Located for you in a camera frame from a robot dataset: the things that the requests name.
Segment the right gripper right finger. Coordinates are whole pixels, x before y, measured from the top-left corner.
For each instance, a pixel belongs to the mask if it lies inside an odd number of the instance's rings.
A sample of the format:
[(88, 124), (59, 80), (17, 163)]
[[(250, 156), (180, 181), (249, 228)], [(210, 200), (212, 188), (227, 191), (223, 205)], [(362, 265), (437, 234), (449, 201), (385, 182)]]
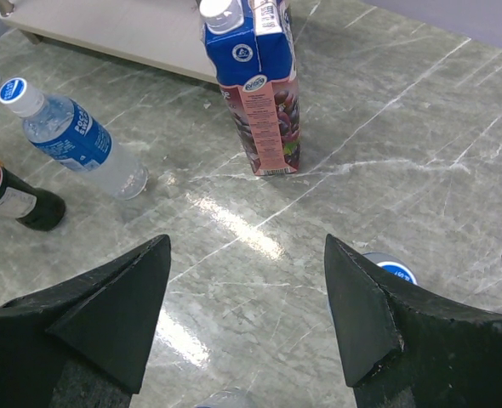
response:
[(502, 407), (502, 314), (405, 281), (328, 235), (328, 302), (360, 407)]

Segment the cola bottle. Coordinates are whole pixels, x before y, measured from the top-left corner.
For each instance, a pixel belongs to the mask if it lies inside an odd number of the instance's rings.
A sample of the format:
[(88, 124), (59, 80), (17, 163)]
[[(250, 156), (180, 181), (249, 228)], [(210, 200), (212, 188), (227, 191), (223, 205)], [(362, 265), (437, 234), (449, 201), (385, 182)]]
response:
[(0, 162), (0, 216), (46, 232), (56, 228), (65, 215), (66, 203), (60, 196), (29, 185)]

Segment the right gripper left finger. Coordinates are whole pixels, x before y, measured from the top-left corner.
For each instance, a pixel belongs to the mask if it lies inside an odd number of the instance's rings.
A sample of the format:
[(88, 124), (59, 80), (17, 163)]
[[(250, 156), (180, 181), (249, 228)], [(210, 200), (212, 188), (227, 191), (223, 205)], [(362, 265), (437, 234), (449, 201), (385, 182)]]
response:
[(0, 306), (0, 407), (127, 407), (142, 386), (171, 267), (158, 235)]

